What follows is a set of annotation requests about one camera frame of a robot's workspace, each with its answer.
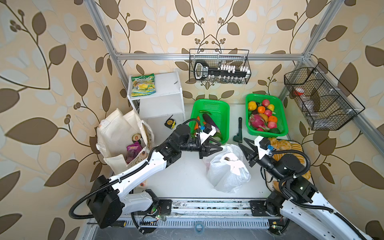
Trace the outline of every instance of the green plastic basket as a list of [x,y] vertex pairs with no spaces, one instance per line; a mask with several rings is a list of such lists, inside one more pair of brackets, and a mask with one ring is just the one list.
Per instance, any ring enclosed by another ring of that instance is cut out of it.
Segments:
[[[274,114],[274,116],[277,117],[277,128],[280,130],[280,134],[256,131],[253,127],[249,126],[249,116],[252,114],[252,112],[248,110],[248,102],[254,101],[256,103],[261,103],[264,99],[268,99],[270,103],[275,106],[274,112],[276,114]],[[245,98],[245,112],[246,126],[248,128],[249,134],[263,137],[281,137],[288,134],[288,125],[287,120],[285,119],[284,107],[279,98],[270,95],[248,94]]]
[[[210,99],[199,99],[193,104],[191,118],[200,117],[200,123],[203,125],[203,113],[200,113],[200,110],[205,110],[211,113],[210,117],[219,127],[223,141],[221,144],[224,144],[229,139],[229,105],[226,102]],[[191,132],[194,129],[196,122],[192,121],[189,123]]]

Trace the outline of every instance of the snack bag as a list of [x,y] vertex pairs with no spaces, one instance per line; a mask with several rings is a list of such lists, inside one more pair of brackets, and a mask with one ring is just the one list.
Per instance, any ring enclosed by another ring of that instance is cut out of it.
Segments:
[[151,95],[155,90],[155,74],[131,77],[132,80],[132,97]]

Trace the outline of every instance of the floor grate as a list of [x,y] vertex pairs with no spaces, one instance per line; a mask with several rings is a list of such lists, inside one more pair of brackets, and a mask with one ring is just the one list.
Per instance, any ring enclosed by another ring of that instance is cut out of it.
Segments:
[[[126,227],[135,227],[132,219],[122,218],[126,220]],[[207,220],[206,218],[167,218],[166,221],[159,220],[157,227],[161,228],[194,228],[196,222],[202,222],[206,228],[243,228],[243,229],[261,229],[269,228],[267,219],[225,219],[225,220]]]

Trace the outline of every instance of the white cloth bag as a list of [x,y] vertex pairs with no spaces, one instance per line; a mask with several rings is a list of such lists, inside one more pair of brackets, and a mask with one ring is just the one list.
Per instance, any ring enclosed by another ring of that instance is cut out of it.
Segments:
[[[140,133],[145,143],[137,157],[127,164],[127,146],[133,144],[132,136]],[[123,115],[119,109],[113,111],[97,127],[97,149],[101,152],[103,161],[108,164],[115,174],[119,174],[144,160],[154,145],[154,135],[149,125],[140,120],[134,110]]]
[[249,182],[251,174],[240,160],[242,157],[238,146],[226,144],[223,151],[211,160],[207,178],[216,190],[236,193],[244,183]]

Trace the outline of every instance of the hanging wire basket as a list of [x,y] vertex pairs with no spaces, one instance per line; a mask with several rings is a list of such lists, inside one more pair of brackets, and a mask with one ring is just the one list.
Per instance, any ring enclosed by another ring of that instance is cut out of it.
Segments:
[[190,49],[189,81],[247,84],[251,77],[249,50]]
[[322,63],[285,74],[284,84],[311,130],[339,130],[365,109]]

